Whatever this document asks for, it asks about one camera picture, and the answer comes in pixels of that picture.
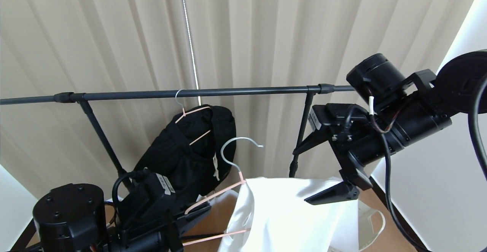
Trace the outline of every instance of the rack leg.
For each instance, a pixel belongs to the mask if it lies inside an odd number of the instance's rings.
[[[101,129],[100,123],[98,123],[98,120],[96,119],[93,110],[90,106],[90,103],[88,101],[79,101],[78,104],[80,104],[81,108],[85,112],[85,114],[88,117],[88,120],[90,120],[90,123],[92,124],[96,134],[100,138],[101,143],[103,144],[103,147],[108,153],[108,156],[110,156],[111,162],[113,162],[113,165],[115,165],[115,168],[117,169],[118,176],[121,176],[127,171],[123,169],[122,165],[120,164],[120,161],[118,160],[117,156],[115,155],[115,152],[113,151],[113,148],[111,148],[110,142],[108,141],[107,137],[105,136],[105,133],[103,132],[103,129]],[[132,183],[130,182],[129,179],[125,179],[123,181],[124,186],[130,191],[132,189]]]
[[[308,92],[306,94],[306,100],[304,101],[303,117],[301,118],[301,126],[299,127],[298,141],[296,142],[296,147],[303,141],[304,130],[306,129],[306,122],[308,121],[309,110],[311,109],[311,104],[313,103],[314,93]],[[298,170],[298,154],[293,156],[293,160],[289,165],[289,177],[294,178],[296,171]]]

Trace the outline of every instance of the wooden floor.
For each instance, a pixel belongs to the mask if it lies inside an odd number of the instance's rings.
[[[388,213],[387,209],[385,206],[382,204],[381,200],[377,197],[377,195],[374,193],[372,189],[369,189],[367,191],[362,191],[360,193],[359,199],[369,205],[372,208],[375,208],[377,210],[380,210],[386,217],[386,226],[384,231],[379,235],[377,240],[370,245],[364,252],[416,252],[416,249],[412,247],[401,235],[401,233],[398,231],[396,228],[394,222],[392,221],[391,215]],[[113,215],[113,208],[111,207],[106,207],[106,214],[107,217],[111,217]],[[224,215],[224,216],[231,216],[231,211],[228,213],[218,213],[219,215]],[[214,219],[214,217],[208,216],[207,219],[211,220],[212,222],[218,220]],[[380,216],[378,215],[377,217],[373,217],[372,221],[374,224],[378,224],[380,222]],[[192,234],[202,234],[204,233],[201,228],[198,228],[200,224],[195,226],[192,230],[188,232],[189,235]],[[218,228],[219,230],[223,231],[225,230],[226,226],[224,225],[218,225],[218,224],[213,224],[212,228],[220,226],[221,228]],[[35,236],[32,238],[31,242],[29,245],[35,244],[38,242],[38,236],[35,234]],[[218,249],[219,246],[219,240],[212,240],[208,241],[205,243],[201,243],[199,246],[197,245],[191,245],[188,246],[185,251],[186,252],[191,252],[191,251],[205,251],[205,252],[213,252]]]

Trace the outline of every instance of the curtain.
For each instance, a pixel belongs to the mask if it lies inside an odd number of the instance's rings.
[[[437,70],[473,0],[186,0],[201,89],[347,85],[346,74],[383,53],[405,75]],[[247,177],[287,177],[303,94],[204,97],[230,107],[236,162]],[[363,103],[354,92],[315,96],[313,104]],[[371,172],[374,165],[367,167]],[[297,177],[338,176],[328,144],[299,157]]]
[[[377,52],[404,75],[436,70],[473,2],[184,1],[191,41],[183,0],[0,0],[1,97],[344,85],[346,73]],[[196,98],[181,102],[198,105]],[[238,136],[264,145],[237,141],[235,161],[246,177],[287,176],[304,94],[202,102],[230,108]],[[327,102],[359,99],[353,92],[315,96],[314,104]],[[181,110],[174,99],[91,105],[127,170]],[[0,127],[3,167],[37,198],[71,182],[99,185],[110,196],[116,171],[77,104],[2,106]],[[326,178],[338,169],[321,145],[300,157],[297,176]]]

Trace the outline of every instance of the hanger hook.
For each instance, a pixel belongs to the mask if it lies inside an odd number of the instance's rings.
[[[225,150],[226,146],[233,142],[233,141],[236,141],[236,140],[240,140],[240,139],[245,139],[245,140],[249,140],[251,141],[253,144],[255,144],[257,147],[264,147],[263,145],[260,145],[258,144],[256,141],[254,141],[253,139],[251,138],[247,138],[247,137],[235,137],[235,138],[231,138],[229,139],[228,141],[226,141],[226,143],[223,144],[223,146],[221,147],[221,150],[220,150],[220,155],[221,155],[221,158],[224,160],[224,162],[228,163],[229,165],[233,165],[234,167],[236,167],[238,169],[238,171],[241,173],[242,170],[240,170],[240,167],[232,162],[230,162],[229,160],[227,160],[225,158],[225,155],[223,155],[223,151]]]
[[[186,89],[184,89],[184,88],[183,88],[183,89],[179,89],[179,90],[178,90],[178,92],[176,92],[176,96],[174,96],[174,99],[176,99],[176,103],[178,103],[178,104],[179,104],[179,105],[180,105],[180,106],[183,108],[183,110],[184,110],[184,105],[183,105],[183,104],[181,104],[181,103],[178,101],[178,94],[179,94],[179,92],[181,92],[181,90],[186,90]]]

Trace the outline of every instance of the white wall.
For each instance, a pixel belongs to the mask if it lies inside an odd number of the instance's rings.
[[[32,219],[37,200],[1,165],[0,198],[0,251],[8,251]]]
[[[475,0],[445,58],[487,49],[487,0]],[[480,115],[487,140],[487,115]],[[432,251],[480,251],[487,246],[487,182],[475,157],[466,114],[452,126],[392,158],[395,205]],[[381,162],[372,176],[384,187]]]

